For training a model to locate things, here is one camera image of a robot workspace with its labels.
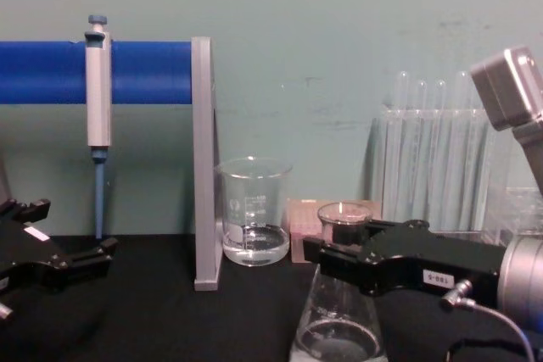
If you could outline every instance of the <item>black table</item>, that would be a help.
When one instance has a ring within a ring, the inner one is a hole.
[[[58,238],[66,249],[89,238]],[[109,277],[58,295],[4,296],[0,325],[9,362],[288,361],[314,265],[246,268],[223,262],[218,292],[193,290],[193,237],[120,237]],[[444,314],[437,298],[392,292],[376,299],[390,362],[440,361],[463,337],[514,341],[483,315]],[[539,336],[534,336],[543,343]],[[504,351],[462,350],[457,361],[522,361]]]

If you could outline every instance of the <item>cable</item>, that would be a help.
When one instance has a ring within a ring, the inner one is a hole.
[[[483,314],[490,315],[501,322],[506,323],[520,338],[520,341],[523,344],[524,352],[526,353],[526,359],[528,362],[536,362],[534,357],[534,352],[532,351],[532,347],[529,344],[528,338],[524,335],[522,330],[518,327],[517,324],[513,320],[511,320],[509,317],[505,316],[504,314],[500,313],[499,311],[496,311],[495,309],[489,309],[488,307],[484,307],[483,305],[479,305],[475,303],[473,300],[470,300],[468,298],[463,298],[460,300],[458,306],[463,307],[465,309],[472,309],[473,311],[478,311]]]
[[[517,343],[511,343],[501,339],[482,340],[463,338],[460,341],[453,343],[449,349],[447,349],[443,362],[452,362],[452,357],[464,348],[499,348],[518,356],[524,356],[524,347]]]

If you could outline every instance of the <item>pink box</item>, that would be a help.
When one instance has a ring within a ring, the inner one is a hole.
[[[290,253],[293,263],[307,263],[304,260],[304,237],[321,237],[322,223],[316,212],[322,206],[336,201],[324,199],[289,199],[287,203],[287,224],[290,230]],[[373,201],[350,200],[366,205],[375,220],[381,219],[381,204]]]

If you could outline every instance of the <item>silver cylinder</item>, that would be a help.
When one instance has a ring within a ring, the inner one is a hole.
[[[543,240],[514,238],[501,262],[498,309],[522,328],[543,332]]]

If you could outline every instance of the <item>conical flask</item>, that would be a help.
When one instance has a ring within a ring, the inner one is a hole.
[[[360,246],[360,228],[372,217],[359,203],[331,203],[318,211],[323,239]],[[386,362],[373,299],[316,267],[290,353],[290,362]]]

